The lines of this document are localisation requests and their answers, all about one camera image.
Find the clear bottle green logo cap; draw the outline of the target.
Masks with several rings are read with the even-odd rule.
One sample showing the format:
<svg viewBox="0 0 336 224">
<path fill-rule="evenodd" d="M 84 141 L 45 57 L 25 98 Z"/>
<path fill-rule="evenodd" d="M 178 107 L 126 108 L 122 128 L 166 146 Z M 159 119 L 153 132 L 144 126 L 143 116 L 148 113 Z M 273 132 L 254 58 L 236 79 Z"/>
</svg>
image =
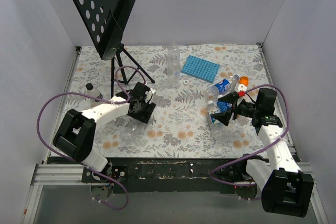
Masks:
<svg viewBox="0 0 336 224">
<path fill-rule="evenodd" d="M 167 64 L 167 78 L 170 85 L 177 87 L 180 82 L 181 64 L 178 56 L 171 56 Z"/>
</svg>

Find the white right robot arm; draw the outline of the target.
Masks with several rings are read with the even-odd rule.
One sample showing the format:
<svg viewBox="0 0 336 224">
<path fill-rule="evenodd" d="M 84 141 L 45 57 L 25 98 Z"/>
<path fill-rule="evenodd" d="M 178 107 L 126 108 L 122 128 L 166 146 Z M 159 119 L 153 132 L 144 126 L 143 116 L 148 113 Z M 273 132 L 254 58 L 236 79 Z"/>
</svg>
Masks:
<svg viewBox="0 0 336 224">
<path fill-rule="evenodd" d="M 308 211 L 314 180 L 295 162 L 284 140 L 289 127 L 283 126 L 280 118 L 274 114 L 277 94 L 280 91 L 275 90 L 272 85 L 259 86 L 258 89 L 255 102 L 245 101 L 245 91 L 220 97 L 220 102 L 230 103 L 232 106 L 225 112 L 212 114 L 211 117 L 225 126 L 239 115 L 250 118 L 264 148 L 221 165 L 209 175 L 212 177 L 227 166 L 239 164 L 238 176 L 246 181 L 253 179 L 261 189 L 264 211 L 303 218 Z"/>
</svg>

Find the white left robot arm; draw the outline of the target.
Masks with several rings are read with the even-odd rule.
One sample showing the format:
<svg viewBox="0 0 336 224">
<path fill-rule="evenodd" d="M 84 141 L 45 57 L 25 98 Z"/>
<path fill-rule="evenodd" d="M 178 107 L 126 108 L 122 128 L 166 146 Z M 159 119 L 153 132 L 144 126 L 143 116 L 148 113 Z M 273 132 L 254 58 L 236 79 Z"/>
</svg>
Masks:
<svg viewBox="0 0 336 224">
<path fill-rule="evenodd" d="M 53 139 L 54 147 L 92 168 L 98 181 L 108 181 L 112 175 L 108 160 L 93 146 L 96 130 L 125 115 L 148 123 L 156 106 L 152 102 L 155 93 L 155 89 L 138 82 L 132 90 L 117 93 L 107 103 L 67 111 Z"/>
</svg>

